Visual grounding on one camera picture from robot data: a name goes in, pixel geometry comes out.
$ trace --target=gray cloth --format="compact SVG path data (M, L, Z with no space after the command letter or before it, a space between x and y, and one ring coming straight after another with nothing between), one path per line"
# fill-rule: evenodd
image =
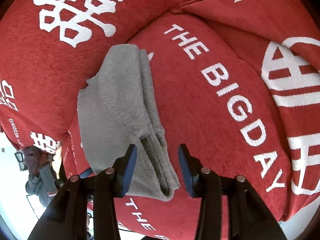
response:
M127 194L170 200L180 184L169 160L146 51L113 46L87 83L78 95L78 119L94 173L111 167L133 143L138 158Z

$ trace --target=red blanket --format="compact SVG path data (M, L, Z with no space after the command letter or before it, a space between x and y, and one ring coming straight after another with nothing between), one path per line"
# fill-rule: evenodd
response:
M128 42L149 54L180 182L177 147L186 143L219 175L247 177L277 220L319 196L320 33L299 0L91 0L99 9L86 1L62 3L96 10L92 17L115 26L113 35L113 27L70 7L60 12L62 22L39 24L56 16L51 0L17 0L0 22L1 125L17 147L54 151L63 140L67 176L88 168L75 115L78 90L111 45ZM113 8L110 1L116 11L100 13ZM68 10L73 14L62 19ZM199 207L183 186L166 203L116 199L125 227L159 239L193 239ZM225 206L223 237L226 220Z

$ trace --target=red fabric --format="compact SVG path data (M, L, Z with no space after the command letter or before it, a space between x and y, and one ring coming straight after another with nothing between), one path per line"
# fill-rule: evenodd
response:
M194 238L200 202L189 198L184 189L177 160L180 143L186 143L193 156L219 175L244 175L277 220L289 219L320 191L320 121L315 117L319 112L315 100L319 99L320 78L315 69L320 69L316 42L320 34L309 14L299 0L185 0L180 6L182 0L156 0L152 6L148 1L124 0L117 2L114 14L95 15L116 25L116 34L106 38L100 27L84 22L92 29L92 37L73 48L59 41L58 28L50 33L39 29L42 6L17 0L0 22L4 33L0 47L6 55L0 57L4 66L0 79L14 91L7 104L13 107L15 103L19 110L1 106L1 126L7 136L21 147L36 143L31 132L52 138L43 137L51 147L63 140L67 177L88 168L75 114L78 90L97 72L111 45L126 42L175 6L128 43L152 56L159 116L182 186L169 202L130 196L116 199L117 219L130 230L159 239ZM67 3L84 10L84 0ZM12 19L19 24L13 26ZM183 43L183 35L194 38ZM294 54L279 45L284 41ZM294 68L297 61L303 63L297 55L312 66ZM284 70L269 71L279 66L276 59L281 58ZM300 70L291 73L298 77L294 82L279 79L290 77L289 67ZM280 87L272 85L273 79L283 81L278 82ZM295 95L302 95L301 100ZM293 106L281 106L283 103ZM243 129L258 123L262 128L253 129L245 138ZM300 172L303 165L304 176ZM224 203L224 239L226 214Z

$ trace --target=folded gray towel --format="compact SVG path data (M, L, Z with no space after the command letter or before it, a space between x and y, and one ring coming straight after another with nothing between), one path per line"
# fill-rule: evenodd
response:
M78 118L94 173L111 167L133 143L138 158L127 194L170 200L180 184L169 160L146 51L113 46L87 83L78 95Z

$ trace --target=screw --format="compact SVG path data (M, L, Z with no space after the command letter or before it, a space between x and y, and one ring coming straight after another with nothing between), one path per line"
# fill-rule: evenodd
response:
M70 178L71 182L76 182L79 179L79 177L77 175L74 175Z
M105 170L105 172L106 172L106 174L112 174L112 173L115 172L115 169L114 169L114 168L107 168L107 169Z
M239 181L239 182L245 182L245 177L244 177L244 176L241 176L241 175L238 175L238 176L237 176L237 181Z
M201 172L204 174L209 174L210 173L210 169L208 168L201 168Z

